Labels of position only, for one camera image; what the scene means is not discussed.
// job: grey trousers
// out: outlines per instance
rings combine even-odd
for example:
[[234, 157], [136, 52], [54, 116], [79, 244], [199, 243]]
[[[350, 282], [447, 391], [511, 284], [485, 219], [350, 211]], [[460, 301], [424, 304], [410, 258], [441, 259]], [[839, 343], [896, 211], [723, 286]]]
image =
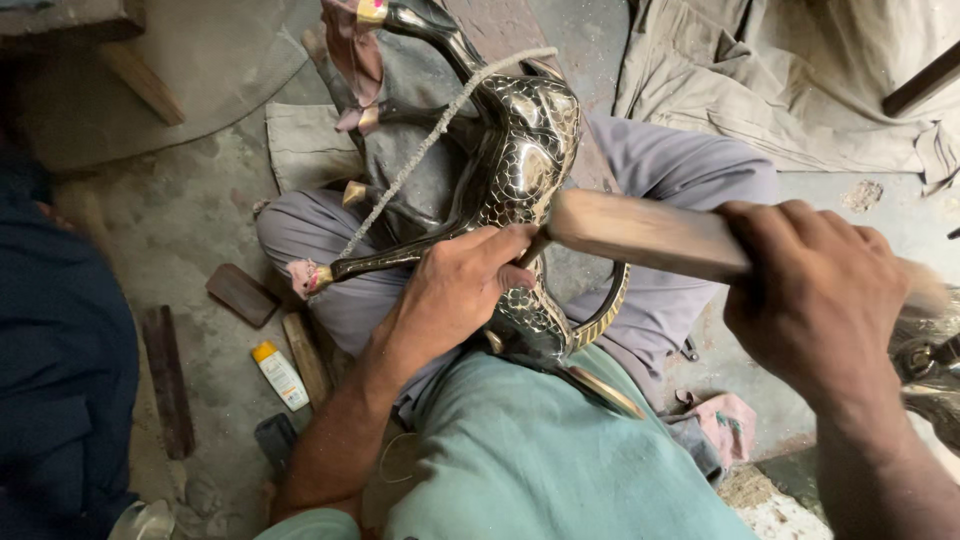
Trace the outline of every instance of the grey trousers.
[[[685, 132], [610, 117], [589, 119], [600, 150], [624, 193], [686, 209], [710, 210], [730, 200], [772, 203], [777, 193], [773, 163], [731, 138]], [[341, 208], [342, 194], [326, 189], [298, 191], [273, 201], [257, 219], [264, 253], [284, 275], [292, 260], [329, 264], [347, 245], [362, 218]], [[367, 241], [354, 256], [378, 251]], [[409, 268], [371, 272], [331, 285], [312, 298], [314, 316], [337, 345], [360, 354], [371, 330], [387, 314], [410, 276]], [[663, 408], [658, 383], [663, 361], [679, 351], [693, 322], [719, 285], [676, 274], [633, 267], [626, 300], [595, 343], [624, 367], [654, 410]], [[563, 306], [582, 322], [599, 308], [609, 284]], [[397, 399], [407, 420], [420, 392], [461, 351], [455, 349], [422, 368]]]

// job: white rope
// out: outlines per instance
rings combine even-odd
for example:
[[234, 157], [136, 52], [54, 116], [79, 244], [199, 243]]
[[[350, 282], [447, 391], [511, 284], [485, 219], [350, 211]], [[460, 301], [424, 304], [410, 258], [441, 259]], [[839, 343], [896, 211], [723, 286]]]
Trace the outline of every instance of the white rope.
[[541, 58], [549, 57], [557, 54], [556, 47], [544, 47], [541, 49], [528, 49], [526, 51], [520, 51], [514, 55], [511, 55], [508, 58], [505, 58], [501, 61], [496, 61], [487, 67], [481, 69], [480, 71], [473, 74], [470, 77], [469, 81], [464, 85], [464, 90], [460, 92], [460, 95], [457, 96], [457, 99], [450, 102], [450, 105], [444, 111], [444, 114], [441, 115], [440, 120], [437, 122], [437, 125], [433, 128], [433, 131], [430, 132], [430, 135], [420, 144], [420, 148], [417, 149], [416, 154], [414, 154], [407, 164], [400, 169], [400, 172], [396, 175], [396, 180], [394, 184], [390, 186], [382, 197], [380, 197], [380, 202], [373, 207], [373, 211], [367, 216], [367, 219], [364, 220], [363, 224], [360, 225], [360, 229], [357, 229], [357, 232], [354, 233], [353, 238], [350, 239], [350, 242], [347, 243], [347, 247], [344, 248], [344, 251], [340, 252], [338, 258], [344, 258], [350, 255], [353, 252], [353, 249], [357, 247], [357, 244], [360, 242], [360, 239], [363, 238], [364, 234], [370, 229], [370, 226], [373, 224], [373, 220], [380, 215], [380, 212], [387, 206], [387, 203], [394, 198], [394, 195], [403, 187], [403, 183], [407, 181], [407, 178], [411, 173], [414, 172], [414, 169], [418, 164], [423, 160], [423, 157], [426, 155], [426, 151], [430, 149], [431, 146], [437, 139], [440, 138], [441, 134], [446, 133], [446, 126], [450, 124], [450, 121], [453, 120], [453, 117], [457, 114], [457, 111], [460, 110], [467, 100], [470, 98], [470, 94], [483, 82], [484, 79], [490, 77], [494, 72], [499, 71], [508, 65], [513, 65], [519, 61], [527, 60], [530, 58]]

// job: wooden mallet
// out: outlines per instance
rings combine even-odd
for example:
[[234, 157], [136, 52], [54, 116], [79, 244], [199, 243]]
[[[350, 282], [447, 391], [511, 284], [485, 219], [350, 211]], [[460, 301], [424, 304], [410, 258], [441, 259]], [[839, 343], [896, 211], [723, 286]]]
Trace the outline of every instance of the wooden mallet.
[[[521, 268], [558, 242], [573, 251], [711, 282], [733, 284], [753, 273], [740, 242], [715, 213], [588, 189], [561, 191], [551, 207], [546, 225], [516, 263]], [[910, 278], [901, 315], [942, 315], [949, 299], [937, 274], [905, 258], [900, 264]]]

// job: teal shirt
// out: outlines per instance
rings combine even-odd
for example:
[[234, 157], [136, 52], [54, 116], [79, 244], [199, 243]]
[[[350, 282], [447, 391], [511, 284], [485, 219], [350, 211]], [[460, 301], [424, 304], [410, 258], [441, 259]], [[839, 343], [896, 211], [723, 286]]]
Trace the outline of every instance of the teal shirt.
[[[467, 356], [418, 404], [419, 483], [390, 511], [384, 538], [756, 538], [610, 356], [591, 345], [570, 362], [632, 398], [647, 418], [608, 412], [556, 377]], [[321, 509], [257, 538], [359, 537], [347, 514]]]

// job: white bottle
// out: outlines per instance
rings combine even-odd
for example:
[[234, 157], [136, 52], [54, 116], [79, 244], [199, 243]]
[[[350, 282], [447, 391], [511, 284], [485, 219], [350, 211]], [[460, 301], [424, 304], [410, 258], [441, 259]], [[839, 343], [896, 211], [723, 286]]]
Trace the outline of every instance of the white bottle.
[[264, 341], [254, 347], [250, 354], [256, 360], [256, 365], [260, 366], [260, 371], [267, 376], [267, 380], [277, 395], [290, 407], [290, 410], [297, 410], [310, 403], [310, 398], [307, 397], [306, 391], [303, 389], [303, 381], [300, 380], [300, 375], [290, 364], [290, 360], [276, 349], [273, 341], [269, 339]]

